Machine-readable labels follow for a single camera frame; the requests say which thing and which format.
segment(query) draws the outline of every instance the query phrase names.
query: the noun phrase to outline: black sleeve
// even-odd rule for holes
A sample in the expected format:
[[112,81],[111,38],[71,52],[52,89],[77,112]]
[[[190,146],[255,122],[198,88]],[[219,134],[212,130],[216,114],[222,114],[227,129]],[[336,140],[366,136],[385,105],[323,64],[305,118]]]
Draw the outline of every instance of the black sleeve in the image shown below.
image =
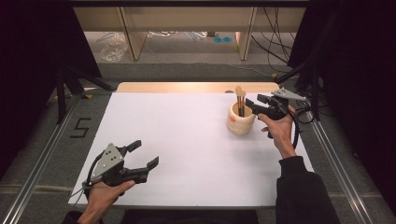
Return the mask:
[[290,157],[279,163],[277,224],[340,223],[321,177],[306,170],[303,157]]
[[78,211],[71,211],[66,214],[62,224],[78,224],[77,220],[81,217],[82,213]]

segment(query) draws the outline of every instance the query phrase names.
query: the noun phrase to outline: hand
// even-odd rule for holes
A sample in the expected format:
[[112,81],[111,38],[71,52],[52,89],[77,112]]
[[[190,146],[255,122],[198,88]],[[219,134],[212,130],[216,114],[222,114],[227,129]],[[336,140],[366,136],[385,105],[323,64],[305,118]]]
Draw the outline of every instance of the hand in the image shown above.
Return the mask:
[[[289,110],[293,113],[295,112],[295,109],[291,105],[289,105]],[[293,119],[289,114],[279,120],[269,119],[264,114],[259,114],[258,118],[267,125],[267,127],[262,129],[262,132],[269,131],[271,133],[274,138],[274,144],[283,159],[297,155],[290,140]]]
[[110,206],[120,197],[120,194],[133,187],[133,180],[116,187],[110,187],[104,182],[92,186],[88,206],[78,219],[78,223],[97,223],[105,215]]

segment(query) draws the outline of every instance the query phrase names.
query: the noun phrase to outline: white tabletop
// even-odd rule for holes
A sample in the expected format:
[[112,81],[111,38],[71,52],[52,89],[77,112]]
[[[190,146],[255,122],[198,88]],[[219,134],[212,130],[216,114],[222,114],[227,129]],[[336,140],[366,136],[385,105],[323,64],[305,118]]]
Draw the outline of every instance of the white tabletop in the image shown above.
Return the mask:
[[[256,101],[257,93],[247,98]],[[274,206],[281,160],[273,140],[254,122],[246,135],[230,133],[231,93],[115,92],[92,143],[74,192],[81,189],[94,158],[109,143],[142,146],[125,156],[125,167],[146,167],[160,157],[148,182],[135,185],[114,205],[150,208],[248,208]],[[301,139],[296,148],[313,171]],[[78,195],[69,200],[74,204]],[[77,205],[86,205],[81,197]]]

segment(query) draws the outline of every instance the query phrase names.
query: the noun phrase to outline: ceramic cup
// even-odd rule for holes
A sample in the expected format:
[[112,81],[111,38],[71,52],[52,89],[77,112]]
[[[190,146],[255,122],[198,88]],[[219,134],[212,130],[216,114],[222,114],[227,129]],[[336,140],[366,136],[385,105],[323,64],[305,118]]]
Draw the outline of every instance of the ceramic cup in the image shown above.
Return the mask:
[[256,115],[247,106],[245,106],[245,116],[239,117],[238,103],[235,103],[228,109],[227,129],[235,134],[247,134],[253,128],[255,118]]

